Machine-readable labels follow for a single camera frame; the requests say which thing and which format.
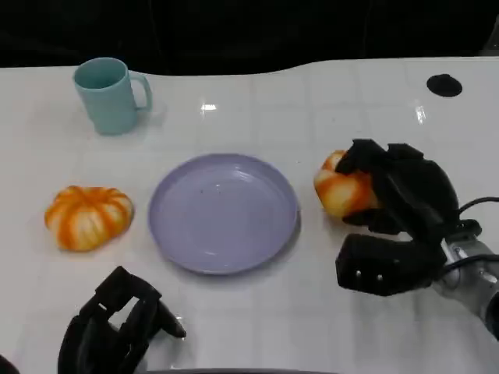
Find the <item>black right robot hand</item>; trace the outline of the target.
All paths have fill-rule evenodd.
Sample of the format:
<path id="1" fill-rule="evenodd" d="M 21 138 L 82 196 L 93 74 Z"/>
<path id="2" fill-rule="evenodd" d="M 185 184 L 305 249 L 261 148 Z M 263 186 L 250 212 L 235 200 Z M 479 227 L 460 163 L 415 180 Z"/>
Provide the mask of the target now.
<path id="1" fill-rule="evenodd" d="M 458 198 L 448 175 L 407 143 L 384 149 L 372 139 L 355 139 L 335 170 L 370 177 L 378 203 L 349 214 L 346 224 L 386 235 L 405 232 L 417 242 L 439 245 L 458 223 Z"/>

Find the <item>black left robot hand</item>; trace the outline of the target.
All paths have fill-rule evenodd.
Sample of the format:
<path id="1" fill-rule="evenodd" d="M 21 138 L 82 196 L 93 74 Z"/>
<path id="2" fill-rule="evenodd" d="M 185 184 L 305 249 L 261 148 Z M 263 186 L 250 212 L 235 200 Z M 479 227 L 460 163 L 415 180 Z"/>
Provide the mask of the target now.
<path id="1" fill-rule="evenodd" d="M 58 373 L 133 373 L 163 330 L 186 331 L 145 280 L 116 267 L 74 316 L 58 354 Z"/>

